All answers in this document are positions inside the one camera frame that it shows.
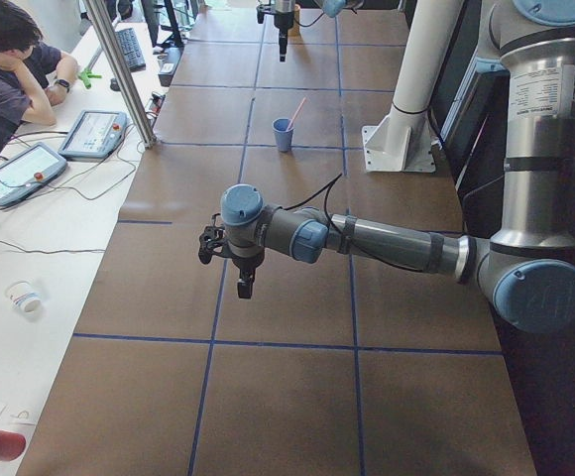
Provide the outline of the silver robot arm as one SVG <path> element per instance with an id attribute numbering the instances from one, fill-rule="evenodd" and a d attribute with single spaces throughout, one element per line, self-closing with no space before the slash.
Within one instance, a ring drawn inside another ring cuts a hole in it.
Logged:
<path id="1" fill-rule="evenodd" d="M 430 102 L 465 14 L 462 1 L 421 1 L 414 11 L 390 111 L 361 132 L 339 212 L 309 201 L 281 206 L 248 184 L 225 190 L 199 238 L 199 257 L 230 260 L 249 298 L 267 251 L 312 264 L 321 252 L 442 275 L 479 292 L 505 322 L 544 333 L 575 321 L 575 238 L 569 190 L 575 167 L 575 1 L 483 1 L 476 72 L 508 83 L 506 144 L 491 209 L 501 222 L 482 238 L 448 224 L 458 202 Z"/>

